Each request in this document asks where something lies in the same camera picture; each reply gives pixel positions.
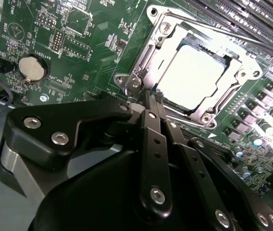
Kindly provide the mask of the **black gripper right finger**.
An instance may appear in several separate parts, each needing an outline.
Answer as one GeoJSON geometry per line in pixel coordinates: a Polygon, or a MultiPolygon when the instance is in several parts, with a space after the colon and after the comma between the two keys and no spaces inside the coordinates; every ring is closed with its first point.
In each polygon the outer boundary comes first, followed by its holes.
{"type": "Polygon", "coordinates": [[[172,153],[191,180],[196,205],[191,208],[194,231],[273,231],[273,209],[239,178],[199,138],[186,140],[180,128],[166,119],[163,95],[155,95],[156,106],[172,153]]]}

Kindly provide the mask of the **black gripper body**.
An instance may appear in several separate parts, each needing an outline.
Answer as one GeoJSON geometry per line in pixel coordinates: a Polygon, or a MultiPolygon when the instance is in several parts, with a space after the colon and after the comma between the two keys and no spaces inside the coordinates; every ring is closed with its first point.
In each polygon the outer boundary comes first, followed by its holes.
{"type": "Polygon", "coordinates": [[[171,212],[159,218],[137,194],[136,153],[117,154],[55,187],[40,204],[33,231],[193,231],[191,180],[170,167],[171,212]]]}

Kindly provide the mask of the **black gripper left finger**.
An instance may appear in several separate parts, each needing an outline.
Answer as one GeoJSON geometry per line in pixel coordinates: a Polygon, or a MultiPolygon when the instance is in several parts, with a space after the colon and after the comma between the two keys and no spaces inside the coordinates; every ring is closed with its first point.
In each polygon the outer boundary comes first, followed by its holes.
{"type": "Polygon", "coordinates": [[[67,181],[80,149],[121,144],[136,174],[133,198],[149,215],[165,218],[172,210],[165,120],[162,97],[149,91],[136,104],[106,98],[15,108],[1,139],[0,181],[40,203],[67,181]]]}

